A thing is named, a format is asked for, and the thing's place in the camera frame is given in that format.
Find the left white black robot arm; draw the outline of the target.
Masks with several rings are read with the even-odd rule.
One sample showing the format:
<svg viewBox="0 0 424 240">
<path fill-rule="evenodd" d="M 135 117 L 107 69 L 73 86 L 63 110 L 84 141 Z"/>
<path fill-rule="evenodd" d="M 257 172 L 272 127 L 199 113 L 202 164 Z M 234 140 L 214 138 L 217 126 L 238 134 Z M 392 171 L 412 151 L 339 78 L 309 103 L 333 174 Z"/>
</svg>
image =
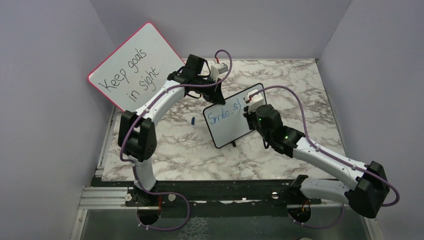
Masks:
<svg viewBox="0 0 424 240">
<path fill-rule="evenodd" d="M 224 105 L 222 83 L 233 68 L 233 59 L 225 64 L 214 56 L 213 64 L 196 55 L 189 55 L 185 64 L 167 76 L 162 90 L 137 111 L 126 110 L 120 119 L 119 158 L 131 164 L 134 185 L 140 189 L 138 199 L 144 205 L 157 200 L 153 188 L 157 182 L 153 174 L 152 155 L 157 148 L 156 126 L 164 115 L 180 100 L 195 92 L 209 103 Z"/>
</svg>

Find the black framed whiteboard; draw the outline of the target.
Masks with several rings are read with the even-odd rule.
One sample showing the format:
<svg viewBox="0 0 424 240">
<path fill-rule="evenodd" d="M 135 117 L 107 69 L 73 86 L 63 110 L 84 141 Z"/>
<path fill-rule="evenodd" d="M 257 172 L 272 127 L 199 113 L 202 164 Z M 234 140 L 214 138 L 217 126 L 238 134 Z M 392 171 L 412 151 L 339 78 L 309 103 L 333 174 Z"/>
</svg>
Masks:
<svg viewBox="0 0 424 240">
<path fill-rule="evenodd" d="M 262 83 L 256 83 L 225 98 L 225 105 L 213 104 L 203 110 L 203 117 L 217 149 L 227 144 L 234 145 L 236 140 L 252 132 L 243 116 L 244 107 L 247 106 L 244 97 L 263 88 Z"/>
</svg>

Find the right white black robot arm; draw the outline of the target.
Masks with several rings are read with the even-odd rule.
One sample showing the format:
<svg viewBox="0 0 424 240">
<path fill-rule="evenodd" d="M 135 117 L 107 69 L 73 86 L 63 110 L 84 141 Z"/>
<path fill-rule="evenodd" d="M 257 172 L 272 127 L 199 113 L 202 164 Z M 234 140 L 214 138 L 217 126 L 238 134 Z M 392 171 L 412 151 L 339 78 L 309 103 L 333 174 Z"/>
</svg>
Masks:
<svg viewBox="0 0 424 240">
<path fill-rule="evenodd" d="M 359 215 L 374 219 L 390 192 L 384 167 L 349 159 L 314 141 L 292 127 L 283 124 L 280 113 L 270 104 L 250 111 L 244 107 L 250 130 L 262 137 L 264 147 L 279 154 L 309 163 L 330 174 L 336 181 L 299 176 L 288 190 L 289 199 L 300 204 L 307 199 L 330 200 L 347 204 Z"/>
</svg>

